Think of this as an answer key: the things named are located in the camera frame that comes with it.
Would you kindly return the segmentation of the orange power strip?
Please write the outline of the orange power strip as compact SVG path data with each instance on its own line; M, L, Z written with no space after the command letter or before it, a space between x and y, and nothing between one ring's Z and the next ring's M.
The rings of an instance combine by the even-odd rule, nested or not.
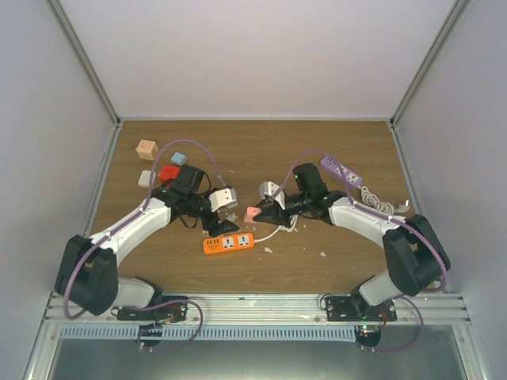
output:
M203 241L203 251L206 255L216 255L251 249L254 245L255 241L251 233L232 234L205 239Z

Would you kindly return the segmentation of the purple power strip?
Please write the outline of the purple power strip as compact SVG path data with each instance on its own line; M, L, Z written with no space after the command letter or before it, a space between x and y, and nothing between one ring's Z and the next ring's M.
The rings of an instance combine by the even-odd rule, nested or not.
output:
M347 183L354 188L360 188L363 178L344 165L339 165L329 156L320 161L321 167L340 182Z

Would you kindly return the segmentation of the peach cube power adapter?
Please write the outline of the peach cube power adapter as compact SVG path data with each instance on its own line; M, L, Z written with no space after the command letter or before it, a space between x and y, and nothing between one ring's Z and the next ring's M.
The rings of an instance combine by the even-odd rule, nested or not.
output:
M154 161L158 156L158 145L155 141L141 139L135 148L140 159Z

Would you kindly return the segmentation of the white square plug adapter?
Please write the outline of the white square plug adapter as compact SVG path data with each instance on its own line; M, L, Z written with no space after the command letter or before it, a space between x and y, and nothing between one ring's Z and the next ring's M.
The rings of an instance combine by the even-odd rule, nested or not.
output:
M138 186L148 188L151 185L151 171L143 170L139 175Z

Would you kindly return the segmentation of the pink plug adapter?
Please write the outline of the pink plug adapter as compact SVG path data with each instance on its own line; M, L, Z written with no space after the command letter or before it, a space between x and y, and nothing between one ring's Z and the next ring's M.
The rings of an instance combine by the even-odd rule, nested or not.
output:
M244 215L244 222L255 223L254 218L260 213L262 213L262 210L258 207L247 207Z

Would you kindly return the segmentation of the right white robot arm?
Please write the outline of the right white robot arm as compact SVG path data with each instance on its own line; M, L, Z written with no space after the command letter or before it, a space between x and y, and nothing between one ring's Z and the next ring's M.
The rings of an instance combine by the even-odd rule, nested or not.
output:
M386 271L351 291L354 317L367 321L385 301L418 295L433 282L447 280L451 263L427 218L419 214L410 218L387 215L344 192L330 191L311 163L296 166L292 173L299 189L296 194L286 194L271 181L260 185L260 213L254 221L290 227L294 216L309 214L331 226L351 230L382 248Z

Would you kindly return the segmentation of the light blue usb charger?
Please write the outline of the light blue usb charger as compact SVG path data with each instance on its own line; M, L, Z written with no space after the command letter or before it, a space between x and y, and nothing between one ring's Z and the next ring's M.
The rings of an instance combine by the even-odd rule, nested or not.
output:
M177 166L184 165L187 162L187 160L188 160L187 156L180 152L175 152L170 159L171 163Z

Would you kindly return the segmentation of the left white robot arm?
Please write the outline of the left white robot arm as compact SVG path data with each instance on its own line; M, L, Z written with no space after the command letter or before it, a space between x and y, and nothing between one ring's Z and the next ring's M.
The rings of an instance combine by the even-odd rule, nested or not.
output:
M120 221L89 237L77 234L67 242L55 281L66 318L74 319L70 304L93 315L112 307L131 307L147 320L161 315L163 301L156 285L145 279L122 278L118 267L143 241L177 219L201 221L212 238L238 231L237 225L218 215L220 209L237 204L236 191L225 184L201 192L206 177L202 169L183 165L174 179L152 188Z

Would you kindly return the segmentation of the red plug adapter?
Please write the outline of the red plug adapter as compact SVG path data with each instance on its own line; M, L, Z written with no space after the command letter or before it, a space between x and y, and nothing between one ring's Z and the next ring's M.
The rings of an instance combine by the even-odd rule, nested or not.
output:
M163 184L168 180L176 179L179 171L180 167L178 165L164 165L158 174L160 184Z

